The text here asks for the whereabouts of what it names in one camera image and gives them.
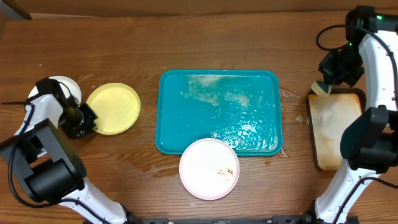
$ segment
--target wooden table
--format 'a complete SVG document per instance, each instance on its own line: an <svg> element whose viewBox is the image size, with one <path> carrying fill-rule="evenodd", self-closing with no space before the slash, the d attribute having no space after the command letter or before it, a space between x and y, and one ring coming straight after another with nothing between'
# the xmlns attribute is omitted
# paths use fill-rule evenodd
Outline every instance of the wooden table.
<svg viewBox="0 0 398 224"><path fill-rule="evenodd" d="M132 86L141 97L138 122L116 136L93 134L71 141L88 177L109 198L138 217L249 218L306 211L334 172L313 163L305 97L321 79L326 55L315 45L324 27L344 22L347 12L230 14L218 16L123 17L6 24L0 44L0 101L25 100L37 80L64 75L76 80L86 100L109 82ZM328 33L325 45L345 42L344 31ZM227 197L207 202L190 195L178 176L180 156L154 144L160 76L169 69L266 69L280 88L300 98L283 102L284 150L288 157L240 157L241 175ZM364 88L364 78L358 86ZM0 107L0 140L21 125L20 106ZM19 204L0 162L1 223L80 223L74 211L54 206L35 210ZM397 169L381 176L398 183ZM372 184L353 207L361 223L394 223L398 191Z"/></svg>

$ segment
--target black tray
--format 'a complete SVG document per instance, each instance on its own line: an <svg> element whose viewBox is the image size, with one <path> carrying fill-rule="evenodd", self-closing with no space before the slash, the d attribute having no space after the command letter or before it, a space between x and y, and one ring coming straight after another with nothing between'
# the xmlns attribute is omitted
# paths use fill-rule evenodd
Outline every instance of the black tray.
<svg viewBox="0 0 398 224"><path fill-rule="evenodd" d="M334 88L331 90L330 94L347 94L347 93L354 93L358 95L359 102L361 103L361 110L364 113L365 106L366 106L366 95L365 93L359 88ZM314 93L313 90L308 92L308 96ZM313 135L313 127L312 127L312 118L311 118L311 110L310 110L310 102L308 100L308 96L306 99L307 102L307 111L308 111L308 122L310 123L310 133L311 133L311 141L312 141L312 150L313 150L313 160L315 162L315 167L318 170L322 170L318 164L318 156L317 156L317 148L315 146L315 137Z"/></svg>

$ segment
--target teal tray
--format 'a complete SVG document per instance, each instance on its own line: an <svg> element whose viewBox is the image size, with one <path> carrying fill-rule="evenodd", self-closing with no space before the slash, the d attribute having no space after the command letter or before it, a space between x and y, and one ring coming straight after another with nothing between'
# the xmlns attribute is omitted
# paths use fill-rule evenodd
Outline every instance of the teal tray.
<svg viewBox="0 0 398 224"><path fill-rule="evenodd" d="M238 156L273 156L283 145L277 77L265 70L169 70L160 79L155 143L183 154L220 139Z"/></svg>

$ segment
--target soapy water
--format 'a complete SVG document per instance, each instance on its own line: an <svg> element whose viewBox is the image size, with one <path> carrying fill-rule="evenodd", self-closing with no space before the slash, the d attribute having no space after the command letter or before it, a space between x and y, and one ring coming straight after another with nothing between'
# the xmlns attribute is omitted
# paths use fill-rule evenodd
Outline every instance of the soapy water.
<svg viewBox="0 0 398 224"><path fill-rule="evenodd" d="M188 92L180 93L184 98L195 99L211 104L217 116L211 119L228 120L226 126L214 126L211 137L220 139L237 151L273 151L278 146L275 104L268 103L264 90L248 92L241 88L220 90L221 79L231 79L220 75L188 76Z"/></svg>

